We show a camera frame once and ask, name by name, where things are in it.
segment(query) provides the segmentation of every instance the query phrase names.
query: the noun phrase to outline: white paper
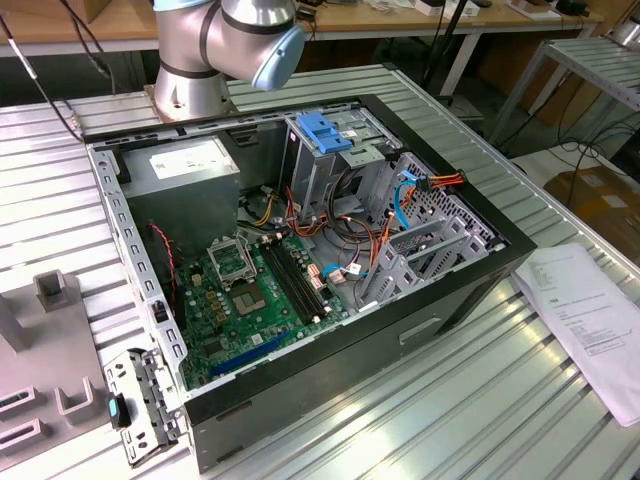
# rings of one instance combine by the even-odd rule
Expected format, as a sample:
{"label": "white paper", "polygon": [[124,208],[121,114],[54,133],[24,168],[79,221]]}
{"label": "white paper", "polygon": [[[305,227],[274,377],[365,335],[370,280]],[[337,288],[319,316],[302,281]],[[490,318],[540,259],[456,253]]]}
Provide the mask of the white paper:
{"label": "white paper", "polygon": [[536,250],[514,278],[622,426],[640,420],[640,310],[578,244]]}
{"label": "white paper", "polygon": [[224,153],[213,140],[174,152],[152,155],[149,161],[158,179],[205,170],[224,159]]}

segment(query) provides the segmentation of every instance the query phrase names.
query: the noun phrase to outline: metal table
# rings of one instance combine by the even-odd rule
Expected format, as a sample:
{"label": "metal table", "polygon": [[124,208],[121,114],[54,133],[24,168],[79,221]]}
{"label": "metal table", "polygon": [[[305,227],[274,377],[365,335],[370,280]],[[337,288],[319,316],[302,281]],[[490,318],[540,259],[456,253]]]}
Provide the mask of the metal table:
{"label": "metal table", "polygon": [[500,137],[513,110],[547,58],[555,60],[559,66],[531,106],[530,113],[544,104],[568,71],[579,75],[612,98],[597,115],[596,125],[611,113],[616,101],[633,110],[640,110],[640,52],[630,51],[608,38],[544,41],[502,106],[489,142],[495,144]]}
{"label": "metal table", "polygon": [[[296,75],[275,93],[232,83],[241,110],[375,93],[540,246],[584,245],[640,302],[638,269],[487,143],[383,66]],[[72,101],[88,132],[158,123],[142,93]],[[101,360],[148,338],[133,307],[81,146],[45,105],[0,110],[0,289],[74,272]],[[472,318],[213,469],[221,478],[629,478],[640,425],[619,427],[518,289],[505,281]],[[135,471],[108,425],[3,479],[195,478],[187,439]]]}

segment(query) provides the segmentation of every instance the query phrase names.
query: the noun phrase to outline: blue plastic clip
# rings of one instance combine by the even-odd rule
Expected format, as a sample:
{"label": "blue plastic clip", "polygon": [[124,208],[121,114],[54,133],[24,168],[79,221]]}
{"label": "blue plastic clip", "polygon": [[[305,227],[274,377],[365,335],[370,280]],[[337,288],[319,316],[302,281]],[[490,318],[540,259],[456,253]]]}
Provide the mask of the blue plastic clip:
{"label": "blue plastic clip", "polygon": [[298,115],[302,131],[318,145],[321,153],[334,153],[350,149],[353,144],[335,129],[333,123],[319,113]]}

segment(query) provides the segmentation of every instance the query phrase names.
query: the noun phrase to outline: metal bracket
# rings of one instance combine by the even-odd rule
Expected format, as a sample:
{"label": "metal bracket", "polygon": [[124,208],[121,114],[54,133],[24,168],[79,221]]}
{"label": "metal bracket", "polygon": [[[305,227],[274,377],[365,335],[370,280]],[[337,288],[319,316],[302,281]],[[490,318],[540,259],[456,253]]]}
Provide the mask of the metal bracket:
{"label": "metal bracket", "polygon": [[122,394],[131,425],[120,432],[127,461],[137,467],[173,446],[181,434],[182,411],[176,409],[175,386],[158,349],[123,352],[104,367],[109,390]]}

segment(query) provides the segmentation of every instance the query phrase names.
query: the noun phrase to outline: connector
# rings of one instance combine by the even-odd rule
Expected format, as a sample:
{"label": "connector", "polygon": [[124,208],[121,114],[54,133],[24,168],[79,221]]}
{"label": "connector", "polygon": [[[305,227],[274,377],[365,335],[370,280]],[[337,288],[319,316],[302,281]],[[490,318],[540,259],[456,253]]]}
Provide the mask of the connector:
{"label": "connector", "polygon": [[416,179],[416,186],[423,192],[430,193],[433,190],[433,183],[429,177],[422,177]]}

